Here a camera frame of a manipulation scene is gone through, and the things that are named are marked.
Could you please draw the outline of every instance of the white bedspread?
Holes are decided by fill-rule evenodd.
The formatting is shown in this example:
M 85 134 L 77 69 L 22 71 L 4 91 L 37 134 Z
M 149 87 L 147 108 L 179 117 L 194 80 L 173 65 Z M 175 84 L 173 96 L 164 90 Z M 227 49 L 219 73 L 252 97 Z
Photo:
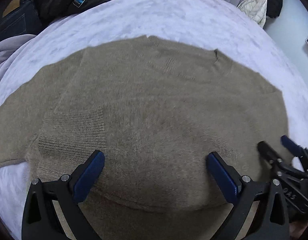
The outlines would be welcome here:
M 259 72 L 283 92 L 290 137 L 308 147 L 308 90 L 300 74 L 255 22 L 221 0 L 112 0 L 61 19 L 15 52 L 0 82 L 0 105 L 47 64 L 88 46 L 144 34 L 218 48 Z M 21 238 L 27 169 L 26 163 L 0 168 L 0 216 L 15 239 Z

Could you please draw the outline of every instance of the white cloth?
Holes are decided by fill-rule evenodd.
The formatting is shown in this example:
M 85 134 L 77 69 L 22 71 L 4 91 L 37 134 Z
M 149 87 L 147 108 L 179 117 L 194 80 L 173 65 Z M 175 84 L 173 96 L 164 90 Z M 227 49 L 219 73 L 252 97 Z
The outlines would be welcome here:
M 244 0 L 238 6 L 249 18 L 262 28 L 266 21 L 267 0 Z
M 43 66 L 141 35 L 218 48 L 259 72 L 283 92 L 291 139 L 308 147 L 308 89 L 299 72 L 263 29 L 222 0 L 112 0 L 61 19 L 15 52 L 0 82 L 0 105 Z M 26 163 L 0 168 L 0 216 L 15 239 L 21 238 L 27 172 Z

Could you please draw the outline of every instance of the brown leather patch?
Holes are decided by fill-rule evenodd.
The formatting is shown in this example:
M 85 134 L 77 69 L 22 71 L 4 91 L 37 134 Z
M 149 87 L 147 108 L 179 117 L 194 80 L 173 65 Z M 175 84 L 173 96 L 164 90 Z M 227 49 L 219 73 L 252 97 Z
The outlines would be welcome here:
M 20 0 L 12 0 L 3 12 L 3 17 L 19 7 Z

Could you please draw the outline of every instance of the bed sheet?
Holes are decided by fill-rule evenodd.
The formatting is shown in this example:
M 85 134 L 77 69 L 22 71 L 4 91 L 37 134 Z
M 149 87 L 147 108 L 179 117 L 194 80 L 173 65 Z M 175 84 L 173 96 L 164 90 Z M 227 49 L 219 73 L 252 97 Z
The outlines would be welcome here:
M 283 92 L 290 137 L 308 147 L 308 89 L 299 72 L 263 29 L 221 0 L 112 0 L 58 20 L 5 62 L 0 105 L 45 65 L 88 46 L 141 35 L 218 48 L 259 72 Z M 0 216 L 15 239 L 21 239 L 27 172 L 26 163 L 0 168 Z

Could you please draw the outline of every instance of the knit fabric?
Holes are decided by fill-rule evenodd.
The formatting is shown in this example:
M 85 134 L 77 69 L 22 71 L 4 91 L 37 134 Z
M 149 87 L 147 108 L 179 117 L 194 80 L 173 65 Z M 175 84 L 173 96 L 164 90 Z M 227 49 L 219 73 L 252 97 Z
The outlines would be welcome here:
M 172 232 L 188 219 L 202 221 L 190 231 L 211 234 L 227 215 L 205 156 L 217 151 L 259 179 L 256 144 L 289 160 L 284 134 L 281 91 L 258 73 L 218 50 L 142 36 L 79 51 L 10 95 L 0 107 L 0 166 L 26 159 L 32 178 L 55 180 L 101 150 L 105 167 L 81 206 L 99 235 L 180 239 Z

